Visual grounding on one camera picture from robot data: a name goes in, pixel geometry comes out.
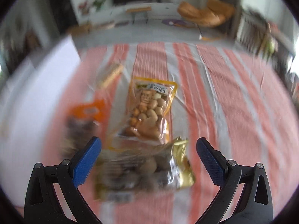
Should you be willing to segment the gold bag of brown snacks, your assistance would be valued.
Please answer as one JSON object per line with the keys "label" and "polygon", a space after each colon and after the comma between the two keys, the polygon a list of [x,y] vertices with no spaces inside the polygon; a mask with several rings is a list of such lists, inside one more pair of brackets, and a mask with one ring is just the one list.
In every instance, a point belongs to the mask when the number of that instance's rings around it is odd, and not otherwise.
{"label": "gold bag of brown snacks", "polygon": [[196,178],[187,145],[178,137],[164,145],[102,150],[95,163],[95,199],[126,203],[191,187]]}

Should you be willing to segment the yellow peanut snack bag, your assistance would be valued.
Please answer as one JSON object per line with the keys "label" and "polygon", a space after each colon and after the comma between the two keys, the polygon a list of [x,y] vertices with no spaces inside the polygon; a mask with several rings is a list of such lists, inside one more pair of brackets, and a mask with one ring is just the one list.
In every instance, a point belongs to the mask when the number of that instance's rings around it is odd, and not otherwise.
{"label": "yellow peanut snack bag", "polygon": [[134,77],[126,114],[115,136],[157,145],[169,142],[168,112],[177,91],[174,81]]}

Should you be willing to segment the orange top dark snack bag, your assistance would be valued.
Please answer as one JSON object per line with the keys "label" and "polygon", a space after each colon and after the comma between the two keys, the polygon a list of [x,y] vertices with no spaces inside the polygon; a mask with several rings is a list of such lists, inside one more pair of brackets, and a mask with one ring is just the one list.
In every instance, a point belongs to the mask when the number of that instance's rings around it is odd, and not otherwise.
{"label": "orange top dark snack bag", "polygon": [[68,111],[60,143],[62,158],[71,159],[96,135],[105,118],[104,109],[104,100],[95,100],[78,104]]}

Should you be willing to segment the white cardboard box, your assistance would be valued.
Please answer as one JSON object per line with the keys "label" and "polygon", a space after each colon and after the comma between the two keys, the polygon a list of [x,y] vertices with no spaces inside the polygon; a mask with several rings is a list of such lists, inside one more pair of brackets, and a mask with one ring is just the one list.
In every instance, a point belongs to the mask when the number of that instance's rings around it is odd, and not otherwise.
{"label": "white cardboard box", "polygon": [[34,164],[65,87],[81,60],[71,36],[27,57],[1,94],[1,188],[22,207]]}

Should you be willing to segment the striped orange white tablecloth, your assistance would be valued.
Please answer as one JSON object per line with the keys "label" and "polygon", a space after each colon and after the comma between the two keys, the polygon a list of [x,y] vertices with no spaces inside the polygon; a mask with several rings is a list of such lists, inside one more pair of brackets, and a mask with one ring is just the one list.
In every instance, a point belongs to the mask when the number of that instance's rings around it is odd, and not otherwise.
{"label": "striped orange white tablecloth", "polygon": [[81,191],[107,223],[193,223],[217,191],[195,152],[200,137],[240,164],[261,162],[269,178],[274,213],[286,205],[298,185],[298,117],[289,93],[266,62],[190,43],[100,46],[79,57],[81,62],[48,126],[40,162],[60,161],[59,145],[69,108],[92,99],[88,85],[96,72],[119,60],[125,72],[104,95],[105,120],[96,135],[108,144],[126,113],[132,78],[174,81],[178,90],[168,116],[170,137],[189,139],[197,178],[188,190],[120,206],[94,201],[88,181]]}

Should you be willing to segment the wooden dining chair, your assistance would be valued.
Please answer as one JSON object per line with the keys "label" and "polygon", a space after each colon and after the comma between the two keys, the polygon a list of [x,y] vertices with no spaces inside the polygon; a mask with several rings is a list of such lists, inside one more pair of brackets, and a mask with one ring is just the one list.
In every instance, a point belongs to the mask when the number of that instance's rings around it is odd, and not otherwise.
{"label": "wooden dining chair", "polygon": [[244,50],[254,56],[261,55],[269,33],[270,24],[264,17],[258,12],[242,9],[235,39]]}

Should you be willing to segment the tall black shelf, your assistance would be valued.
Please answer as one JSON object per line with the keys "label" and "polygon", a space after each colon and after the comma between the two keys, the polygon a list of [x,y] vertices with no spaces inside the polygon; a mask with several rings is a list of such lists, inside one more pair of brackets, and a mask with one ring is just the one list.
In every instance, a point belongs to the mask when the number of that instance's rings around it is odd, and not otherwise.
{"label": "tall black shelf", "polygon": [[75,25],[78,25],[70,0],[49,0],[52,14],[60,34]]}

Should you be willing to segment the orange lounge chair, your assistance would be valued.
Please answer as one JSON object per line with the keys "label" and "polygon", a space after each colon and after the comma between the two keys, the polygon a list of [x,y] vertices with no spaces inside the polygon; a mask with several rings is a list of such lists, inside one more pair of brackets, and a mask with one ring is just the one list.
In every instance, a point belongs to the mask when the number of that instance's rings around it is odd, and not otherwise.
{"label": "orange lounge chair", "polygon": [[178,14],[201,27],[218,27],[230,20],[236,12],[233,5],[219,0],[207,0],[203,9],[183,1],[177,8]]}

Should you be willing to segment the red flower vase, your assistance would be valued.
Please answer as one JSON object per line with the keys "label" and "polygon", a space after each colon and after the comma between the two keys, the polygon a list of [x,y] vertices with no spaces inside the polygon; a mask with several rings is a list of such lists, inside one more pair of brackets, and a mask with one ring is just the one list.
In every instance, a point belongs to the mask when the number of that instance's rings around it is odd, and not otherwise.
{"label": "red flower vase", "polygon": [[82,16],[88,15],[90,10],[90,5],[88,0],[85,0],[84,2],[80,3],[78,5],[78,10]]}

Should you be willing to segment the purple floor mat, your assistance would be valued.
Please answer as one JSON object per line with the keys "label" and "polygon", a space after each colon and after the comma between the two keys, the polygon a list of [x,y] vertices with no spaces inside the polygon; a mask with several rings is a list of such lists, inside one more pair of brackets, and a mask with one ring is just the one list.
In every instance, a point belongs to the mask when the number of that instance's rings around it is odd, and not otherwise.
{"label": "purple floor mat", "polygon": [[162,20],[164,25],[182,27],[182,28],[197,28],[198,26],[194,23],[186,22],[184,20],[176,20],[176,19],[164,19]]}

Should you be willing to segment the left green potted plant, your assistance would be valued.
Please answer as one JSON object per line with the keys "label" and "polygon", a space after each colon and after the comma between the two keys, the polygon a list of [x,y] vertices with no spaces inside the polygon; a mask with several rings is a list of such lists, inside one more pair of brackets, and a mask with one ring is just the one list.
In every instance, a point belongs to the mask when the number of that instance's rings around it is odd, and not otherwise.
{"label": "left green potted plant", "polygon": [[106,0],[94,0],[92,3],[92,7],[96,10],[99,11],[102,6],[105,4]]}

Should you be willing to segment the small wooden bench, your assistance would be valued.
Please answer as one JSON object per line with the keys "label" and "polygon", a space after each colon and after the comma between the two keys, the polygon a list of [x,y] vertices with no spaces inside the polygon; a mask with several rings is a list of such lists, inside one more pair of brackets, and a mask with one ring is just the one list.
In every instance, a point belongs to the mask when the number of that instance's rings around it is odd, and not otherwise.
{"label": "small wooden bench", "polygon": [[147,24],[149,21],[148,13],[152,10],[151,6],[148,7],[138,7],[138,8],[131,8],[126,10],[126,14],[130,14],[132,18],[132,24],[135,23],[135,18],[137,14],[143,14],[145,18],[145,23]]}

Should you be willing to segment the white tv cabinet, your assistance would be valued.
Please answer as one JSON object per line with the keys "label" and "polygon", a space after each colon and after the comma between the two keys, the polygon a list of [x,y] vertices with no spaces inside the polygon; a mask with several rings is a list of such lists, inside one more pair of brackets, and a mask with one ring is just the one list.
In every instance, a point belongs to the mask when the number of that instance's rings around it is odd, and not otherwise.
{"label": "white tv cabinet", "polygon": [[77,12],[78,24],[92,25],[108,22],[137,22],[138,20],[181,19],[177,12],[176,3],[139,3],[103,8],[99,11],[90,11],[87,15]]}

